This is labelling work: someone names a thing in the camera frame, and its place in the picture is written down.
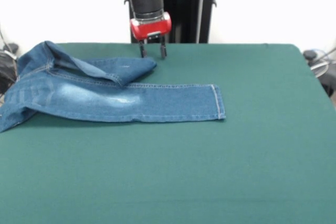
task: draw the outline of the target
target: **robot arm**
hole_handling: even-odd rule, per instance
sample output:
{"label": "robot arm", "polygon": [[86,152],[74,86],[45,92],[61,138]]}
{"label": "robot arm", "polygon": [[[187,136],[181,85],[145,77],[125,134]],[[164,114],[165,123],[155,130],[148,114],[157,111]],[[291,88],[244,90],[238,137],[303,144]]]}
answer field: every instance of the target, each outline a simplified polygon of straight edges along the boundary
{"label": "robot arm", "polygon": [[164,35],[172,27],[170,16],[164,11],[163,0],[129,0],[134,18],[130,20],[131,31],[140,45],[141,56],[146,56],[144,40],[161,39],[161,56],[166,57]]}

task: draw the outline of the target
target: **blue denim jeans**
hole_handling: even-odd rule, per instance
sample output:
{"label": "blue denim jeans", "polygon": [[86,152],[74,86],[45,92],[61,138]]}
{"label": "blue denim jeans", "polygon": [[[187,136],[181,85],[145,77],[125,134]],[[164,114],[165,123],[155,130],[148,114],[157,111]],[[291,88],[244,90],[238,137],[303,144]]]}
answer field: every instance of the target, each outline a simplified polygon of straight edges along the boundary
{"label": "blue denim jeans", "polygon": [[219,88],[136,83],[156,63],[141,58],[79,60],[49,41],[18,61],[18,80],[0,107],[0,132],[36,112],[98,122],[223,120]]}

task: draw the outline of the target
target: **white wall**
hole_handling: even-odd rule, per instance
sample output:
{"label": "white wall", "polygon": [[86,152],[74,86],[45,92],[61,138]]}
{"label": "white wall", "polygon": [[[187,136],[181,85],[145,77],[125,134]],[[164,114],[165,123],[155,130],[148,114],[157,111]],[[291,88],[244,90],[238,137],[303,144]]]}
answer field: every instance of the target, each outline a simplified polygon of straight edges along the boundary
{"label": "white wall", "polygon": [[210,42],[336,46],[336,0],[217,0]]}
{"label": "white wall", "polygon": [[[336,46],[336,0],[217,0],[209,42]],[[21,52],[43,40],[129,42],[123,0],[2,0],[0,24]]]}

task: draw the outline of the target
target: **green table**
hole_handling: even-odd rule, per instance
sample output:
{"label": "green table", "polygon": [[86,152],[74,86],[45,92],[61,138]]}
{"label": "green table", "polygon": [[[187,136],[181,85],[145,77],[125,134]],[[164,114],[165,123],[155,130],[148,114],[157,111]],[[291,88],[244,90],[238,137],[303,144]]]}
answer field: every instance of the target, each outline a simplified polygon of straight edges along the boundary
{"label": "green table", "polygon": [[[65,44],[75,57],[137,45]],[[38,114],[0,134],[0,223],[336,223],[336,113],[292,45],[148,45],[148,83],[215,83],[224,122]]]}

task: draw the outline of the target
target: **folded jeans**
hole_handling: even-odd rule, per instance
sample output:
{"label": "folded jeans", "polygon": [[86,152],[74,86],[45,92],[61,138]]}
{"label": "folded jeans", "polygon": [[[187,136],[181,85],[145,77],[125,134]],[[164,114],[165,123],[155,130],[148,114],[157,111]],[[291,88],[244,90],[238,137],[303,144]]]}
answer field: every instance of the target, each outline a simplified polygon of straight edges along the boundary
{"label": "folded jeans", "polygon": [[225,118],[222,96],[214,84],[133,82],[155,66],[149,58],[80,60],[59,45],[42,42],[19,58],[19,77],[0,107],[0,132],[37,112],[97,122]]}

